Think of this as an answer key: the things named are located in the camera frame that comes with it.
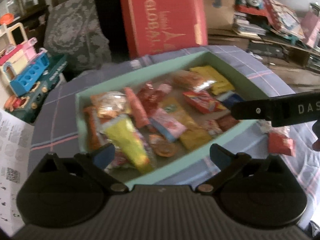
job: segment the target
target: orange wrapper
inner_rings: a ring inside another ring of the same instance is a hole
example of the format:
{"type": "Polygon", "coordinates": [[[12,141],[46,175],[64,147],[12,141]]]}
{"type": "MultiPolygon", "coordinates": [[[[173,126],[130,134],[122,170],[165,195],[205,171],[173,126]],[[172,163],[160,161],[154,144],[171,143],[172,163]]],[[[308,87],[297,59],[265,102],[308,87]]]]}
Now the orange wrapper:
{"type": "Polygon", "coordinates": [[[150,124],[147,113],[144,110],[140,100],[132,91],[131,88],[124,88],[125,95],[127,96],[127,100],[130,103],[132,115],[136,121],[136,127],[142,128],[146,125],[150,124]]]}

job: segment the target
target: qr code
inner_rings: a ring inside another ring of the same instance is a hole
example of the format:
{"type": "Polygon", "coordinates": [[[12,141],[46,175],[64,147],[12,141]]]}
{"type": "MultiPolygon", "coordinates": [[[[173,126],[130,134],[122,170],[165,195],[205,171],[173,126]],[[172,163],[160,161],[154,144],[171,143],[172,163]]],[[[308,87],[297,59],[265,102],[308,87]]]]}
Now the qr code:
{"type": "Polygon", "coordinates": [[[20,183],[20,172],[11,168],[7,168],[6,179],[14,183],[20,183]]]}

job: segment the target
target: open box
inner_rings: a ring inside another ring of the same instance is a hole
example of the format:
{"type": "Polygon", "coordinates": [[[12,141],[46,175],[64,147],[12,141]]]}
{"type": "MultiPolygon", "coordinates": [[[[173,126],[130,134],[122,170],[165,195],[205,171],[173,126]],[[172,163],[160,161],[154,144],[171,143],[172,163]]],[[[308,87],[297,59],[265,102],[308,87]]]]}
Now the open box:
{"type": "MultiPolygon", "coordinates": [[[[86,153],[89,149],[87,145],[88,128],[86,125],[83,109],[91,105],[91,95],[107,91],[118,91],[126,86],[136,87],[144,82],[155,79],[158,76],[162,76],[179,69],[187,70],[191,67],[205,65],[211,65],[220,74],[225,76],[233,84],[237,93],[239,93],[244,99],[257,100],[268,98],[268,96],[261,89],[259,89],[244,75],[239,73],[228,63],[224,62],[210,52],[199,52],[196,54],[164,61],[113,78],[109,81],[103,82],[85,91],[77,93],[76,122],[79,132],[79,148],[81,153],[86,153]]],[[[158,168],[148,174],[141,175],[137,170],[134,169],[115,169],[111,171],[110,174],[116,179],[124,182],[129,188],[135,184],[154,184],[162,179],[172,176],[173,174],[187,168],[198,160],[208,156],[209,149],[212,143],[224,145],[227,142],[231,141],[235,136],[241,134],[255,122],[255,120],[242,121],[219,137],[213,139],[209,143],[192,152],[176,156],[173,159],[161,159],[160,163],[158,162],[158,168]]]]}

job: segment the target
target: snack wrapper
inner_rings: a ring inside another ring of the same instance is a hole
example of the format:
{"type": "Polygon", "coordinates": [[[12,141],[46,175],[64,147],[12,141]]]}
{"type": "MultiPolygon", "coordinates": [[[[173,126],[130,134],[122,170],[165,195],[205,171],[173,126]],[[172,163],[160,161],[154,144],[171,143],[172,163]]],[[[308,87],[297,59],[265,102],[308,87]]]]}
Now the snack wrapper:
{"type": "Polygon", "coordinates": [[[295,157],[295,141],[283,134],[270,132],[268,139],[268,152],[295,157]]]}
{"type": "Polygon", "coordinates": [[[259,120],[258,125],[260,126],[260,130],[262,133],[278,133],[281,135],[286,136],[287,138],[290,137],[290,126],[282,126],[282,127],[272,127],[270,121],[266,120],[259,120]]]}
{"type": "Polygon", "coordinates": [[[213,99],[206,91],[188,91],[184,92],[183,95],[188,104],[194,106],[203,114],[226,110],[218,100],[213,99]]]}
{"type": "Polygon", "coordinates": [[[211,141],[208,132],[196,124],[175,98],[165,99],[161,106],[164,111],[187,127],[179,139],[188,150],[194,150],[211,141]]]}
{"type": "Polygon", "coordinates": [[[217,123],[221,130],[225,132],[237,125],[239,123],[239,120],[234,119],[231,114],[228,114],[222,118],[217,119],[217,123]]]}
{"type": "Polygon", "coordinates": [[[154,152],[161,157],[172,157],[178,151],[178,146],[175,143],[170,143],[157,134],[149,135],[149,143],[154,152]]]}
{"type": "Polygon", "coordinates": [[[87,125],[89,127],[89,147],[91,151],[99,149],[108,141],[107,138],[100,133],[101,123],[97,117],[97,110],[94,106],[89,106],[84,109],[84,114],[87,117],[87,125]]]}
{"type": "Polygon", "coordinates": [[[143,141],[137,134],[131,119],[126,114],[121,114],[117,118],[103,124],[104,133],[119,147],[127,159],[142,174],[153,171],[150,158],[146,153],[143,141]]]}
{"type": "Polygon", "coordinates": [[[233,91],[226,92],[218,97],[216,97],[226,108],[231,110],[232,106],[239,102],[244,102],[244,100],[233,91]]]}
{"type": "Polygon", "coordinates": [[[169,142],[177,140],[187,129],[162,108],[158,108],[150,122],[169,142]]]}
{"type": "Polygon", "coordinates": [[[211,92],[214,95],[219,95],[221,93],[228,92],[229,90],[235,90],[234,86],[228,81],[228,79],[222,76],[211,66],[194,67],[190,68],[190,71],[200,74],[205,79],[215,80],[216,82],[211,84],[211,92]]]}
{"type": "Polygon", "coordinates": [[[126,112],[126,96],[117,91],[91,96],[91,102],[97,108],[99,118],[112,119],[126,112]]]}
{"type": "Polygon", "coordinates": [[[186,88],[194,92],[208,89],[216,81],[203,77],[200,74],[186,70],[178,70],[172,74],[172,82],[178,87],[186,88]]]}
{"type": "Polygon", "coordinates": [[[137,97],[142,103],[148,117],[152,117],[159,108],[159,103],[163,101],[164,97],[168,95],[172,87],[168,84],[161,84],[157,89],[154,89],[151,82],[137,93],[137,97]]]}
{"type": "Polygon", "coordinates": [[[124,88],[124,91],[127,96],[127,100],[130,103],[132,115],[134,116],[134,119],[136,121],[137,128],[142,128],[150,124],[146,111],[144,110],[140,100],[137,98],[132,89],[126,87],[124,88]]]}
{"type": "Polygon", "coordinates": [[[216,138],[223,133],[217,121],[214,119],[205,121],[202,127],[212,136],[212,138],[216,138]]]}

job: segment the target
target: yellow wrapper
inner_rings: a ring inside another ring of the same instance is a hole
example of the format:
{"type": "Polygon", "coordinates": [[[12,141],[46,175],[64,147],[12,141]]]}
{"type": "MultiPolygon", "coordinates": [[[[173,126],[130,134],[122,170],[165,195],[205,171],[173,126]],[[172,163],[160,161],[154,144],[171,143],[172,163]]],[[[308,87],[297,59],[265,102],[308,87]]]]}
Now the yellow wrapper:
{"type": "Polygon", "coordinates": [[[150,159],[144,150],[143,142],[135,133],[135,127],[126,114],[121,114],[108,123],[103,124],[103,131],[119,147],[129,161],[142,174],[153,171],[150,159]]]}
{"type": "Polygon", "coordinates": [[[179,137],[182,144],[188,150],[195,150],[212,140],[209,133],[196,124],[175,98],[164,100],[161,106],[168,114],[188,128],[179,137]]]}
{"type": "Polygon", "coordinates": [[[206,79],[216,80],[217,82],[211,85],[211,92],[214,95],[219,95],[230,90],[235,90],[234,86],[228,81],[228,79],[222,76],[211,66],[193,67],[190,68],[190,71],[198,73],[206,79]]]}

